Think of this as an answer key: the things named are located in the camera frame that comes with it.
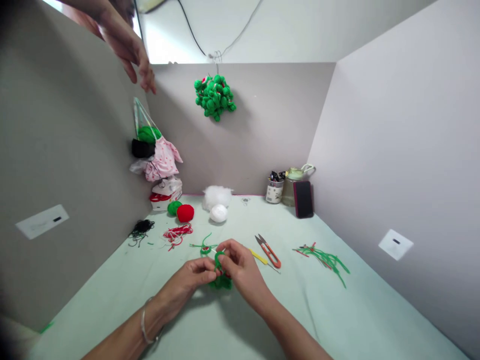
cotton fluff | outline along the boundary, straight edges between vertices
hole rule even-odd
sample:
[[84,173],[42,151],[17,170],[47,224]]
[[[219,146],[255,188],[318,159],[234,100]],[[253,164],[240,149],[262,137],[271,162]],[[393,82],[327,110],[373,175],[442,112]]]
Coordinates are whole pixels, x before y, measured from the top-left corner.
[[232,199],[232,191],[232,189],[223,186],[212,185],[207,187],[203,190],[205,193],[202,203],[203,209],[210,211],[215,205],[219,204],[228,208]]
[[215,205],[210,210],[210,219],[216,223],[223,223],[227,220],[227,215],[229,211],[222,204]]

table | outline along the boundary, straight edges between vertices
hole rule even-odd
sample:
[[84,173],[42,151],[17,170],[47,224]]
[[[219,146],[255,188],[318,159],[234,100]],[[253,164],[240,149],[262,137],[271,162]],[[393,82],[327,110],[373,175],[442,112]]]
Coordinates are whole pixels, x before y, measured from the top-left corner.
[[[261,234],[281,260],[281,274],[258,262],[277,299],[335,360],[467,358],[427,319],[376,274],[318,217],[297,219],[295,209],[269,204],[260,196],[234,196],[223,224],[209,220],[201,196],[183,196],[195,209],[193,233],[168,251],[163,233],[178,226],[167,213],[155,221],[140,247],[126,239],[53,319],[29,358],[80,359],[154,295],[198,247],[234,238],[265,255]],[[351,274],[346,284],[313,257],[292,251],[303,244],[337,255]],[[235,290],[199,289],[168,324],[145,359],[284,359],[262,319]]]

red yarn ball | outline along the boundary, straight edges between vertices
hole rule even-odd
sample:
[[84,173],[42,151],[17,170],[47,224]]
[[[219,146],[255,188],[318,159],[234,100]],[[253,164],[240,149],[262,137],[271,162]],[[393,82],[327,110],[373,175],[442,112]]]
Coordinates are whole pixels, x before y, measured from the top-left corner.
[[181,223],[189,223],[194,218],[194,208],[192,205],[182,205],[176,211],[178,221]]

wall socket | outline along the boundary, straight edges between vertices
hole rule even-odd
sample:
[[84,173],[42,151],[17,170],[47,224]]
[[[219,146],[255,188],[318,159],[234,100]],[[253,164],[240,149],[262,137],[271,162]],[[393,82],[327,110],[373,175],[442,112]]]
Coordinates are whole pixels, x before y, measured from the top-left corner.
[[16,227],[30,240],[42,235],[48,230],[69,219],[62,205],[56,205],[36,215],[17,222]]
[[400,260],[414,245],[398,232],[390,229],[378,246],[395,260]]

silver bangle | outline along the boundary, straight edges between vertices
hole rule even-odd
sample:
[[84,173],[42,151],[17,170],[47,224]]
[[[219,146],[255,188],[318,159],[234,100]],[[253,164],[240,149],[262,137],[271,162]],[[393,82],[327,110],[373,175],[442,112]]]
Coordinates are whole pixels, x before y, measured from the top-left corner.
[[162,330],[164,329],[163,327],[160,329],[160,332],[158,333],[158,335],[156,336],[155,339],[153,340],[150,340],[148,337],[147,337],[147,331],[145,330],[145,310],[147,309],[147,304],[153,299],[154,297],[150,297],[147,301],[145,301],[145,305],[143,305],[143,311],[141,313],[141,323],[140,323],[140,326],[141,326],[141,332],[143,334],[143,338],[145,339],[145,342],[147,344],[153,344],[154,342],[156,342],[160,335],[162,334]]

